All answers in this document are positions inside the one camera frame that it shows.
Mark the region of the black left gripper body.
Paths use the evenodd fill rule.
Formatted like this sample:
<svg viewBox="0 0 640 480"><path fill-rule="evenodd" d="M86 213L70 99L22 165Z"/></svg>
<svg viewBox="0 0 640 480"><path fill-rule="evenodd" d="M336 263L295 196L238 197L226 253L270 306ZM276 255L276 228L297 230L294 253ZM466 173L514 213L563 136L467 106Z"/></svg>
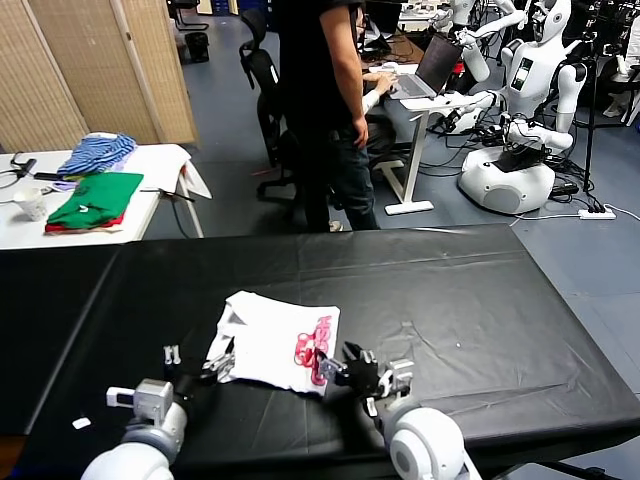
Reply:
<svg viewBox="0 0 640 480"><path fill-rule="evenodd" d="M182 405L200 405L209 401L217 385L215 373L180 373L173 380L174 397Z"/></svg>

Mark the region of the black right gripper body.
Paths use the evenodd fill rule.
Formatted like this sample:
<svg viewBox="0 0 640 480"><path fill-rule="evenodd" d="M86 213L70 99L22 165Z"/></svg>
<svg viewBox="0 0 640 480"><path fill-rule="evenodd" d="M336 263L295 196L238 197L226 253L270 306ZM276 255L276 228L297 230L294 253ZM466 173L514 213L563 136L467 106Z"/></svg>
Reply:
<svg viewBox="0 0 640 480"><path fill-rule="evenodd" d="M375 359L345 360L335 375L337 386L349 387L360 397L380 398L383 388L379 382L379 364Z"/></svg>

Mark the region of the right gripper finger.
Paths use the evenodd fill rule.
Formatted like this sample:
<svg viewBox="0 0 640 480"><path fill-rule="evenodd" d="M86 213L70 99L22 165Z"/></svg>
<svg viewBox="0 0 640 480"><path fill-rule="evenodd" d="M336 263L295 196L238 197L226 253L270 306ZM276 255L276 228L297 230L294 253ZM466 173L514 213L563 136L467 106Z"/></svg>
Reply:
<svg viewBox="0 0 640 480"><path fill-rule="evenodd" d="M356 343L345 343L343 355L347 363L374 364L375 355L371 350L366 350Z"/></svg>
<svg viewBox="0 0 640 480"><path fill-rule="evenodd" d="M324 385L327 382L336 385L345 385L348 380L348 367L345 363L330 358L321 350L315 351L315 367L313 381L316 385Z"/></svg>

